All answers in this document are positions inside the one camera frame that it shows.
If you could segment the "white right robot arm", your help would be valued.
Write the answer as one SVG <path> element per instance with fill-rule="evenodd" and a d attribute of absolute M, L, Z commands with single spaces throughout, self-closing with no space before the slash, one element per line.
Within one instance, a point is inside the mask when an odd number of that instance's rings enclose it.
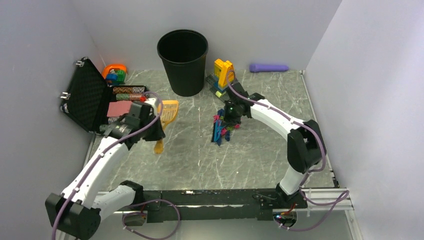
<path fill-rule="evenodd" d="M 288 208 L 295 202 L 301 185 L 308 174 L 322 163 L 325 168 L 327 150 L 320 127 L 315 120 L 301 120 L 271 104 L 259 93 L 249 95 L 239 82 L 229 86 L 229 100 L 225 102 L 224 122 L 239 124 L 242 116 L 257 120 L 280 136 L 287 143 L 286 158 L 289 164 L 284 177 L 276 186 L 276 203 Z"/>

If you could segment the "yellow slotted plastic scoop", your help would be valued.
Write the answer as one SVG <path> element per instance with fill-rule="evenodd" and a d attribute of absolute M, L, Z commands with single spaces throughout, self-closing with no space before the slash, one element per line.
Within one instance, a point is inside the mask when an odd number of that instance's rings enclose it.
<path fill-rule="evenodd" d="M 162 110 L 162 115 L 160 117 L 162 129 L 172 123 L 178 115 L 179 111 L 179 101 L 178 100 L 163 100 L 163 107 L 159 108 Z M 164 151 L 164 139 L 158 140 L 154 146 L 154 153 L 161 154 Z"/>

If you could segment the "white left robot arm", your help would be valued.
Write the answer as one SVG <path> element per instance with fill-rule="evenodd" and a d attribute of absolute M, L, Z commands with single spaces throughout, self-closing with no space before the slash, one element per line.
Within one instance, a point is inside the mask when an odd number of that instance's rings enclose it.
<path fill-rule="evenodd" d="M 134 101 L 128 113 L 108 125 L 98 149 L 77 177 L 60 194 L 52 193 L 45 200 L 52 240 L 57 238 L 57 231 L 88 240 L 115 211 L 126 206 L 137 210 L 143 205 L 143 186 L 130 180 L 102 196 L 98 192 L 115 165 L 136 143 L 165 137 L 161 123 L 164 110 L 163 101 L 157 98 Z"/>

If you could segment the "blue brush with black bristles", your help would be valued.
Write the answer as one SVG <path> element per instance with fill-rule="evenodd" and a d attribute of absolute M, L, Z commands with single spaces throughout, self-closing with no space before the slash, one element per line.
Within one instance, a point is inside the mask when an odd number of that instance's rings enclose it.
<path fill-rule="evenodd" d="M 222 144 L 222 131 L 226 129 L 222 120 L 216 119 L 213 124 L 211 142 L 220 146 Z"/>

